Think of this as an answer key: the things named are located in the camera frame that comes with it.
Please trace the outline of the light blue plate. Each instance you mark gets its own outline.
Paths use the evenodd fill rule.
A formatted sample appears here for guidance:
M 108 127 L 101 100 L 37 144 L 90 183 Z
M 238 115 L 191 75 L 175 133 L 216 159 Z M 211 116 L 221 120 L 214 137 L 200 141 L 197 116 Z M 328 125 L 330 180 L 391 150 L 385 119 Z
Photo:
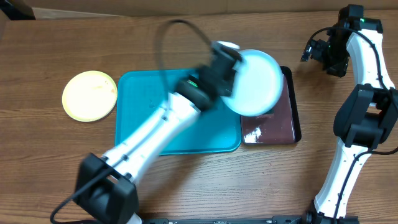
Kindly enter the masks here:
M 262 115 L 273 109 L 282 94 L 282 70 L 273 57 L 260 50 L 246 49 L 239 53 L 242 61 L 234 67 L 232 94 L 221 100 L 242 116 Z

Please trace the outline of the yellow plate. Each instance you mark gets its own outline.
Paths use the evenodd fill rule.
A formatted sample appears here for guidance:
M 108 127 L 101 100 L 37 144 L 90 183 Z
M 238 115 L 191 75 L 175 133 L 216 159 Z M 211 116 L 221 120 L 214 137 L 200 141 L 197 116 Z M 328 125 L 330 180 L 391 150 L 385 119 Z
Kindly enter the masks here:
M 103 119 L 116 106 L 118 89 L 106 73 L 89 70 L 74 76 L 62 93 L 62 106 L 69 117 L 80 122 Z

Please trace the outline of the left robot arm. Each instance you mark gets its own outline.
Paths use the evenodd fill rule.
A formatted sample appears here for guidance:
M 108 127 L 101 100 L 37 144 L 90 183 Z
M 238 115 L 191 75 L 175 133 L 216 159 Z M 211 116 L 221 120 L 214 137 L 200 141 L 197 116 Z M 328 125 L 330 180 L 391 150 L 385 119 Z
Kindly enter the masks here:
M 101 157 L 90 154 L 80 164 L 73 201 L 95 223 L 142 223 L 137 185 L 162 150 L 191 126 L 220 96 L 231 96 L 239 46 L 211 44 L 211 63 L 178 81 L 175 90 L 136 131 Z

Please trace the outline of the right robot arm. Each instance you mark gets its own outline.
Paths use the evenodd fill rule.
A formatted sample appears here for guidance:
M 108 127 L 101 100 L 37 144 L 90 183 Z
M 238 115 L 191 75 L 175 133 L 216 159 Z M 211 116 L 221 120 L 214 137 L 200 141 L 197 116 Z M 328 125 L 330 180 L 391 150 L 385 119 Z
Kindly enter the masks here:
M 363 165 L 380 153 L 378 145 L 397 122 L 397 90 L 382 52 L 382 22 L 365 17 L 363 6 L 340 9 L 337 23 L 324 31 L 328 40 L 310 37 L 301 60 L 317 60 L 336 77 L 351 65 L 355 87 L 334 119 L 336 151 L 326 180 L 300 222 L 358 223 L 346 216 L 348 199 Z

